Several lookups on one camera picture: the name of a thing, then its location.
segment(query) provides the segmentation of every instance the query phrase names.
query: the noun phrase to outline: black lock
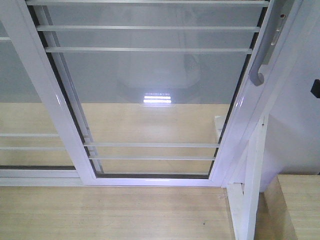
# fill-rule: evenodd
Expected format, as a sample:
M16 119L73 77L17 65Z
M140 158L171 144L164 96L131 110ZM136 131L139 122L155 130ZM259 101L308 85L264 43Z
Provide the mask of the black lock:
M320 80L314 80L314 83L311 88L311 93L317 98L320 99Z

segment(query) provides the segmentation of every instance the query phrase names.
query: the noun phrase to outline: wooden board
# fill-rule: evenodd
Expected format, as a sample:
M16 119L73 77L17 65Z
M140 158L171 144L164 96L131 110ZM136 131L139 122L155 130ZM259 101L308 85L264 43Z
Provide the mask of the wooden board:
M1 187L0 240L233 240L225 189Z
M0 133L55 134L42 103L0 103ZM63 147L59 137L0 137L1 147ZM67 151L0 150L0 166L73 166Z
M82 107L96 142L217 143L214 118L226 115L229 104L83 103Z
M319 239L320 176L278 175L265 196L276 239Z
M96 142L217 143L215 116L225 115L228 104L176 104L145 107L143 104L83 103ZM0 133L56 133L42 103L0 103ZM2 147L62 147L59 137L0 137ZM101 156L212 157L215 149L98 147ZM0 165L70 166L66 152L0 151ZM108 172L207 173L211 163L197 161L102 161Z

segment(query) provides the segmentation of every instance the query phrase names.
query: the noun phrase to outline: wooden floor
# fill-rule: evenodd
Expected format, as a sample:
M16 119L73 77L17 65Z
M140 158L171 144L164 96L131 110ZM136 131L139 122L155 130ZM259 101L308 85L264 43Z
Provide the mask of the wooden floor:
M232 240L223 188L1 187L0 240Z

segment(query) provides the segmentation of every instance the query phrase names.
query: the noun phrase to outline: horizontal bar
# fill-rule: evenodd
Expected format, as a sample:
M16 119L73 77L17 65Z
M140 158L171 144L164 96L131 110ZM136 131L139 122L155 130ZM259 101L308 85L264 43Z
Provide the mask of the horizontal bar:
M83 187L77 177L0 177L0 186L12 187Z
M77 170L0 169L1 178L79 178Z
M112 26L112 25L39 25L39 32L68 32L89 30L183 30L183 31L218 31L238 32L247 31L258 33L258 26Z
M85 142L85 147L219 148L217 143Z
M0 133L0 137L56 138L58 133Z
M14 151L65 151L63 146L0 146L0 150Z
M46 47L47 53L105 53L105 52L161 52L161 53L246 53L250 48L138 48L138 47Z
M204 156L89 156L90 160L190 160L213 161L214 157Z
M137 175L135 177L141 176L141 175L167 175L166 177L170 178L170 175L196 175L196 176L207 176L207 172L105 172L99 174L100 176L103 175Z
M2 42L10 42L10 37L7 36L0 36L0 43Z
M215 7L267 7L268 1L242 0L27 0L29 6L52 6L65 4L187 4L211 5Z

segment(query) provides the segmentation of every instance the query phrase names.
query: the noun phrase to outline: wooden surface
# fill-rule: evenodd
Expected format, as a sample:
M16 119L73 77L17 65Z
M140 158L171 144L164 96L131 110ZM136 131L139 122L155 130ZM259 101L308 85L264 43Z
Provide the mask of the wooden surface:
M83 103L96 142L217 143L214 119L226 115L228 104L176 104L146 107L136 103ZM215 149L98 147L99 155L213 157ZM102 160L106 173L204 173L209 161Z
M319 239L320 176L278 175L265 198L277 240Z
M225 189L1 187L0 240L232 240Z
M263 193L259 194L254 240L276 240Z
M83 103L96 142L217 143L215 116L228 104L175 104L146 107L137 103Z
M83 103L96 142L217 143L215 116L228 104ZM56 133L42 103L0 103L0 133ZM62 147L59 137L0 137L2 147ZM98 147L99 155L212 157L209 148ZM71 166L65 151L0 150L0 165ZM102 160L108 173L208 173L209 161Z
M0 133L55 134L42 103L0 103ZM59 137L0 137L1 147L63 147ZM67 151L0 150L0 166L73 166Z

